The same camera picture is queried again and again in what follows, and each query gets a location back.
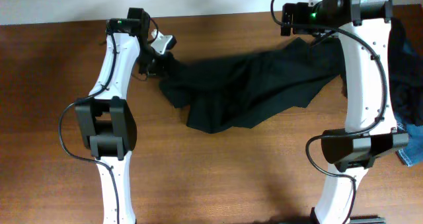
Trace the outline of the black pants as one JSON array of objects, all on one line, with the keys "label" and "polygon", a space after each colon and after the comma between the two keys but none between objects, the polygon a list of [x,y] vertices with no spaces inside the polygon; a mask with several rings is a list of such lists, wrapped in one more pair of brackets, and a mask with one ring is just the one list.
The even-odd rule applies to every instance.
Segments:
[{"label": "black pants", "polygon": [[159,88],[186,125],[206,133],[253,128],[292,107],[306,108],[344,71],[340,40],[316,46],[296,38],[282,49],[183,63],[169,55]]}]

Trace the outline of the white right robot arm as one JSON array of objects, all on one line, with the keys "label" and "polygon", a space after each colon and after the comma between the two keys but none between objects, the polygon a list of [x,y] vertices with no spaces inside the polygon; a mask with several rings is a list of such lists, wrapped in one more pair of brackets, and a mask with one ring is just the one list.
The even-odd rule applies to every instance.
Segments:
[{"label": "white right robot arm", "polygon": [[374,162],[408,144],[399,131],[389,90],[388,49],[392,0],[308,0],[287,3],[281,33],[321,39],[336,34],[344,56],[348,109],[344,127],[317,139],[328,167],[312,223],[355,223],[358,186]]}]

